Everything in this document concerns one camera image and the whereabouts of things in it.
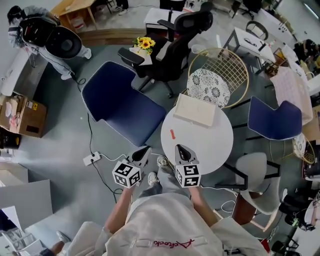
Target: gold wire chair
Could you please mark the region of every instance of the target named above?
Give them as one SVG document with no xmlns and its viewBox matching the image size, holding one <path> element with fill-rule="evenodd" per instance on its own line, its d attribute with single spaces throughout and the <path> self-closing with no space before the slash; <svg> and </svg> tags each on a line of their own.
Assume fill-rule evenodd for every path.
<svg viewBox="0 0 320 256">
<path fill-rule="evenodd" d="M 305 151 L 304 151 L 304 154 L 302 155 L 298 155 L 295 153 L 294 151 L 294 148 L 299 148 L 299 146 L 297 145 L 296 143 L 296 140 L 293 138 L 292 139 L 292 150 L 293 152 L 284 156 L 282 159 L 285 159 L 287 157 L 291 157 L 291 156 L 296 156 L 297 158 L 305 161 L 306 163 L 308 164 L 313 164 L 315 162 L 315 159 L 316 159 L 316 156 L 315 156 L 315 151 L 314 151 L 314 148 L 312 147 L 311 143 L 309 142 L 309 140 L 306 138 L 306 136 L 304 136 L 304 139 L 305 139 L 305 142 L 308 143 L 309 145 L 309 150 L 311 152 L 308 152 L 307 151 L 307 146 L 305 147 Z"/>
<path fill-rule="evenodd" d="M 249 88 L 248 70 L 242 59 L 234 52 L 223 48 L 205 49 L 192 60 L 188 70 L 188 77 L 197 69 L 206 69 L 220 76 L 228 85 L 231 96 L 241 85 L 244 85 L 245 89 L 242 96 L 235 103 L 224 108 L 230 108 L 238 104 L 246 95 Z M 181 93 L 188 95 L 188 89 L 183 90 Z"/>
</svg>

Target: concrete floor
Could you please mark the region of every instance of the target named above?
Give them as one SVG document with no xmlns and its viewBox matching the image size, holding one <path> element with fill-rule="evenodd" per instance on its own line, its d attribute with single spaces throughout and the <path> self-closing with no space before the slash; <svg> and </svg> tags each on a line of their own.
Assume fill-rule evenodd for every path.
<svg viewBox="0 0 320 256">
<path fill-rule="evenodd" d="M 117 55 L 121 45 L 97 46 L 92 48 L 93 57 L 90 60 L 76 58 L 70 61 L 70 66 L 78 78 L 86 78 L 91 75 L 105 62 L 114 61 L 122 63 Z M 136 77 L 132 83 L 137 88 L 143 81 L 143 78 Z M 250 87 L 245 99 L 256 95 L 272 107 L 276 107 L 275 92 L 265 85 L 270 82 L 261 76 L 255 76 L 250 73 Z M 187 84 L 187 71 L 185 70 L 181 78 L 169 83 L 175 92 L 175 96 L 181 92 Z M 143 91 L 148 97 L 156 103 L 163 106 L 167 112 L 173 107 L 175 97 L 168 99 L 167 91 L 160 82 L 155 85 L 149 85 Z M 77 85 L 72 80 L 62 81 L 60 75 L 48 65 L 39 83 L 34 99 L 48 107 L 47 118 L 45 122 L 44 135 L 42 138 L 33 138 L 24 136 L 19 150 L 15 151 L 14 161 L 29 169 L 30 181 L 39 181 L 44 179 L 51 180 L 51 196 L 54 214 L 43 221 L 31 226 L 28 232 L 48 247 L 57 242 L 56 230 L 60 230 L 73 238 L 80 226 L 85 221 L 93 221 L 103 225 L 109 213 L 114 206 L 114 197 L 100 180 L 97 171 L 93 166 L 85 166 L 83 158 L 90 154 L 90 130 L 87 121 L 87 111 L 83 104 Z M 249 105 L 226 110 L 231 124 L 237 125 L 246 122 Z M 106 154 L 109 158 L 115 159 L 121 154 L 126 154 L 134 149 L 127 140 L 107 126 L 103 121 L 95 123 L 90 120 L 93 141 L 92 150 Z M 152 146 L 154 153 L 163 154 L 161 139 L 161 127 L 148 140 L 147 144 Z M 243 153 L 265 152 L 268 159 L 269 142 L 266 139 L 253 140 L 245 142 L 245 137 L 252 136 L 247 128 L 234 130 L 234 144 L 228 163 L 233 164 Z M 287 150 L 290 150 L 290 142 L 287 141 Z M 282 176 L 280 191 L 288 188 L 293 192 L 295 188 L 304 185 L 301 179 L 301 161 L 296 158 L 286 158 L 280 161 L 283 154 L 283 142 L 272 142 L 272 154 L 274 161 L 281 163 Z M 97 162 L 97 166 L 105 182 L 112 189 L 118 188 L 114 183 L 111 171 L 115 162 L 105 158 Z M 156 170 L 156 156 L 151 156 L 146 172 Z M 226 174 L 232 176 L 223 167 L 217 171 L 206 175 L 203 179 L 203 185 L 212 186 L 221 180 Z M 137 198 L 142 189 L 148 186 L 144 180 L 141 187 L 134 192 L 133 198 Z M 224 190 L 204 190 L 205 198 L 213 209 L 220 209 L 221 204 L 228 200 L 233 200 L 234 196 Z M 225 209 L 232 209 L 232 205 L 225 206 Z M 219 210 L 223 216 L 230 214 Z M 280 214 L 278 214 L 273 226 L 262 233 L 261 230 L 247 224 L 245 228 L 254 236 L 265 238 L 271 233 L 277 224 Z M 265 224 L 268 216 L 258 215 L 255 220 L 258 223 Z M 284 216 L 279 222 L 279 231 L 272 240 L 285 239 L 285 234 L 292 230 L 284 222 Z"/>
</svg>

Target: white sneaker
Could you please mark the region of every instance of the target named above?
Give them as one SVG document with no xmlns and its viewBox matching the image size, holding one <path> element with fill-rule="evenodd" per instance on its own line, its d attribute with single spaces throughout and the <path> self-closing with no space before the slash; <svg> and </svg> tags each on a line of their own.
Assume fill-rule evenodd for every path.
<svg viewBox="0 0 320 256">
<path fill-rule="evenodd" d="M 122 5 L 121 6 L 116 5 L 111 11 L 118 12 L 118 11 L 121 11 L 121 10 L 122 10 Z"/>
<path fill-rule="evenodd" d="M 156 164 L 160 167 L 160 166 L 167 166 L 168 162 L 167 160 L 163 157 L 163 156 L 158 156 L 158 158 L 156 159 Z"/>
<path fill-rule="evenodd" d="M 70 78 L 72 78 L 70 72 L 69 72 L 68 74 L 63 74 L 63 75 L 61 75 L 61 79 L 62 79 L 62 80 L 68 80 L 68 79 L 70 79 Z"/>
<path fill-rule="evenodd" d="M 148 174 L 148 184 L 149 186 L 152 186 L 156 182 L 159 182 L 158 176 L 154 171 L 152 171 Z"/>
<path fill-rule="evenodd" d="M 65 244 L 71 242 L 70 238 L 60 231 L 57 231 L 56 235 L 59 237 L 59 240 L 64 242 Z"/>
<path fill-rule="evenodd" d="M 91 49 L 87 48 L 85 54 L 83 55 L 86 59 L 90 60 L 92 57 Z"/>
<path fill-rule="evenodd" d="M 283 193 L 282 193 L 282 199 L 281 199 L 281 202 L 283 203 L 285 201 L 285 197 L 288 195 L 288 189 L 284 189 L 283 190 Z"/>
<path fill-rule="evenodd" d="M 123 9 L 122 11 L 119 12 L 119 15 L 124 15 L 126 14 L 127 12 L 129 12 L 129 9 Z"/>
</svg>

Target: white box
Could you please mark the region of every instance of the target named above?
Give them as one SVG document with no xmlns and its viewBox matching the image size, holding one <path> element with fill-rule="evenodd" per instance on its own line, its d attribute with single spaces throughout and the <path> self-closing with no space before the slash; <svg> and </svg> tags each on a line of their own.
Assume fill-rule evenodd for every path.
<svg viewBox="0 0 320 256">
<path fill-rule="evenodd" d="M 112 176 L 115 183 L 129 189 L 141 181 L 141 169 L 118 161 L 113 168 Z"/>
<path fill-rule="evenodd" d="M 180 93 L 173 116 L 209 128 L 213 125 L 216 108 L 214 104 Z"/>
<path fill-rule="evenodd" d="M 176 165 L 175 177 L 183 188 L 199 187 L 199 164 Z"/>
</svg>

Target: blue chair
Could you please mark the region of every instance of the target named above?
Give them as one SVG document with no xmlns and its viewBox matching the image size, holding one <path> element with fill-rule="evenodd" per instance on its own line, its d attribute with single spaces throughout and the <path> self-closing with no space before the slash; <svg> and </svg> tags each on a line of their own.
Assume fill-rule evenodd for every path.
<svg viewBox="0 0 320 256">
<path fill-rule="evenodd" d="M 284 141 L 298 136 L 302 132 L 301 110 L 288 101 L 283 101 L 277 109 L 252 96 L 250 100 L 241 102 L 233 108 L 250 102 L 248 123 L 233 126 L 232 128 L 246 127 L 260 136 L 247 138 L 255 140 L 267 138 L 269 140 Z"/>
<path fill-rule="evenodd" d="M 92 119 L 103 119 L 132 144 L 145 144 L 166 116 L 166 110 L 132 88 L 136 73 L 129 67 L 107 61 L 81 91 Z"/>
</svg>

